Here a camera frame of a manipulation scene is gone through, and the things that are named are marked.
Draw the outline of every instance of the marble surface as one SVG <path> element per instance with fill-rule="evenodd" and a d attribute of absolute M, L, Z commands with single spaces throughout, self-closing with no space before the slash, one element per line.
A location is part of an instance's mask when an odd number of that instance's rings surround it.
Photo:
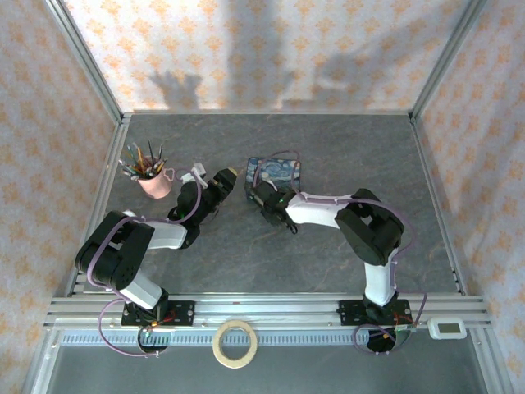
<path fill-rule="evenodd" d="M 362 294 L 363 263 L 334 228 L 272 227 L 244 193 L 249 157 L 283 149 L 301 153 L 301 189 L 351 194 L 364 187 L 410 218 L 418 243 L 399 262 L 399 288 L 456 291 L 436 214 L 407 117 L 339 115 L 134 115 L 126 144 L 164 144 L 168 167 L 201 162 L 208 177 L 239 173 L 219 214 L 187 250 L 149 251 L 142 269 L 169 292 L 315 292 Z M 107 211 L 165 217 L 180 184 L 160 200 L 117 173 Z M 404 242 L 409 240 L 405 232 Z"/>

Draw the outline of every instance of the black bracket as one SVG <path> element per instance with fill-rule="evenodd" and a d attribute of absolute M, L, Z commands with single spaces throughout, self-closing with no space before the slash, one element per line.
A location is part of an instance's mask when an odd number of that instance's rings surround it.
<path fill-rule="evenodd" d="M 365 300 L 341 300 L 336 312 L 340 316 L 341 326 L 360 326 L 367 323 L 394 326 L 412 322 L 410 303 L 407 300 L 392 300 L 386 306 L 387 308 L 383 308 L 380 315 L 376 314 L 377 317 L 372 318 L 367 312 Z"/>
<path fill-rule="evenodd" d="M 195 301 L 168 301 L 167 310 L 163 318 L 167 318 L 162 326 L 193 326 L 195 317 Z M 126 304 L 122 313 L 122 326 L 148 326 L 155 318 L 144 314 L 144 309 L 134 303 Z"/>

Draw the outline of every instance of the pink cup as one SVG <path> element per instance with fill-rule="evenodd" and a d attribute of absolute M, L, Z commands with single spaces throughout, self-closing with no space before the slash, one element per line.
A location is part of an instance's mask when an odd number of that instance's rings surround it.
<path fill-rule="evenodd" d="M 139 183 L 146 192 L 146 194 L 152 199 L 161 199 L 166 197 L 171 191 L 171 185 L 175 176 L 175 170 L 173 168 L 164 168 L 161 173 L 152 179 L 139 179 Z"/>

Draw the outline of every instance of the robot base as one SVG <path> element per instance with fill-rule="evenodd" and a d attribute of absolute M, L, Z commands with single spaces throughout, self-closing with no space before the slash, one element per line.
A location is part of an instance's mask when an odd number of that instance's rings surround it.
<path fill-rule="evenodd" d="M 337 313 L 341 326 L 360 326 L 376 324 L 378 326 L 395 326 L 412 322 L 410 303 L 407 300 L 391 300 L 384 307 L 370 305 L 366 300 L 341 300 Z"/>
<path fill-rule="evenodd" d="M 162 326 L 192 326 L 195 316 L 195 301 L 179 300 L 168 301 L 167 298 L 163 302 L 162 313 L 157 309 L 147 310 L 141 308 L 137 304 L 129 303 L 124 307 L 122 314 L 121 325 L 125 326 L 140 326 L 145 327 L 153 322 L 157 322 Z"/>

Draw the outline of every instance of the metal frame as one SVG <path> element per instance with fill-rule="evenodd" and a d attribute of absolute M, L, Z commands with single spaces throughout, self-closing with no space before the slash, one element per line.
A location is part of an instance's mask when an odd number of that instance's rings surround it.
<path fill-rule="evenodd" d="M 416 147 L 418 148 L 419 159 L 421 160 L 422 169 L 427 180 L 428 189 L 432 198 L 432 204 L 434 205 L 434 210 L 436 212 L 437 222 L 440 226 L 441 236 L 443 237 L 443 243 L 445 244 L 446 253 L 449 256 L 450 266 L 452 267 L 452 273 L 454 274 L 454 279 L 456 281 L 456 285 L 458 286 L 458 291 L 461 294 L 467 294 L 466 282 L 462 269 L 458 262 L 458 256 L 456 255 L 455 248 L 453 247 L 452 242 L 450 241 L 450 228 L 443 217 L 443 213 L 441 212 L 441 202 L 436 193 L 436 185 L 434 183 L 434 180 L 430 176 L 427 155 L 425 153 L 425 150 L 421 146 L 421 140 L 419 138 L 416 125 L 411 122 L 410 126 L 412 128 L 413 138 L 416 142 Z"/>
<path fill-rule="evenodd" d="M 375 116 L 391 116 L 391 115 L 406 115 L 406 110 L 390 110 L 390 111 L 275 111 L 275 112 L 255 112 L 255 111 L 222 111 L 216 109 L 199 109 L 198 111 L 176 111 L 173 109 L 140 109 L 133 112 L 124 112 L 125 116 L 131 115 L 375 115 Z"/>
<path fill-rule="evenodd" d="M 443 48 L 443 52 L 441 52 L 434 69 L 430 73 L 427 82 L 423 86 L 423 89 L 419 94 L 412 111 L 409 112 L 409 118 L 411 122 L 415 123 L 422 115 L 423 110 L 436 91 L 437 86 L 443 79 L 443 76 L 448 70 L 450 63 L 458 52 L 459 47 L 461 47 L 461 44 L 467 37 L 468 32 L 479 17 L 479 14 L 482 11 L 485 3 L 486 0 L 471 0 L 471 2 L 467 5 L 463 15 L 459 19 L 458 25 L 450 36 L 449 41 Z"/>
<path fill-rule="evenodd" d="M 426 329 L 426 321 L 431 316 L 446 314 L 462 318 L 468 330 L 471 332 L 471 338 L 476 348 L 477 360 L 482 370 L 487 391 L 490 394 L 500 394 L 511 393 L 513 390 L 500 349 L 497 345 L 495 334 L 492 330 L 491 317 L 486 310 L 486 305 L 482 297 L 466 295 L 467 290 L 464 277 L 454 247 L 450 243 L 450 229 L 441 214 L 436 187 L 430 177 L 425 152 L 422 149 L 415 127 L 424 108 L 436 91 L 436 87 L 441 82 L 446 70 L 454 59 L 454 55 L 458 52 L 461 43 L 479 16 L 485 2 L 486 0 L 472 0 L 468 4 L 423 87 L 422 92 L 418 96 L 413 109 L 408 115 L 410 123 L 412 124 L 413 135 L 422 162 L 423 171 L 431 193 L 432 203 L 434 204 L 441 233 L 445 241 L 445 248 L 450 257 L 450 263 L 459 290 L 463 294 L 430 294 L 422 314 L 422 320 L 417 329 Z M 103 218 L 116 172 L 118 155 L 124 144 L 132 114 L 129 112 L 122 113 L 63 1 L 46 0 L 46 3 L 52 15 L 57 20 L 72 52 L 86 72 L 98 96 L 103 101 L 104 107 L 116 123 L 112 141 L 107 151 L 105 168 L 98 182 L 97 194 L 89 222 L 82 236 L 81 242 L 83 243 L 87 235 L 94 230 Z M 136 113 L 169 114 L 176 112 L 167 110 L 154 112 L 142 111 Z M 224 112 L 210 111 L 205 113 Z M 406 114 L 405 112 L 374 112 L 373 114 L 399 115 L 401 113 Z M 60 346 L 70 345 L 70 342 L 64 340 L 65 335 L 68 332 L 72 332 L 71 330 L 94 332 L 100 310 L 109 300 L 114 299 L 114 295 L 100 291 L 93 293 L 84 292 L 85 279 L 84 274 L 77 275 L 76 270 L 74 270 L 71 273 L 71 279 L 67 288 L 67 297 L 54 298 L 52 300 L 44 324 L 45 331 L 23 387 L 24 393 L 47 391 L 48 384 L 53 375 L 59 348 Z M 412 309 L 417 309 L 422 302 L 422 298 L 419 295 L 405 295 L 403 298 L 409 300 Z M 250 322 L 250 324 L 260 332 L 269 333 L 277 331 L 290 333 L 312 332 L 313 330 L 317 330 L 318 332 L 335 334 L 351 330 L 351 328 L 343 328 L 340 325 L 340 317 L 336 313 L 338 301 L 343 299 L 361 299 L 361 296 L 343 293 L 262 295 L 186 294 L 171 295 L 170 299 L 191 299 L 198 302 L 195 310 L 194 326 L 191 328 L 178 328 L 177 332 L 181 330 L 182 332 L 188 333 L 210 332 L 210 330 L 215 330 L 221 323 L 235 316 Z M 109 309 L 103 319 L 103 325 L 106 328 L 110 327 L 110 330 L 119 335 L 130 330 L 130 328 L 122 328 L 119 324 L 121 311 L 121 305 L 116 305 L 114 308 Z"/>
<path fill-rule="evenodd" d="M 79 62 L 80 66 L 87 75 L 89 81 L 93 85 L 95 92 L 102 100 L 107 113 L 115 124 L 122 119 L 122 110 L 115 100 L 115 96 L 109 89 L 109 86 L 104 79 L 104 76 L 97 66 L 93 55 L 88 49 L 79 28 L 73 21 L 73 17 L 67 10 L 66 5 L 62 0 L 46 0 L 49 11 L 57 21 L 58 27 L 64 34 L 64 38 L 70 45 L 71 51 Z"/>

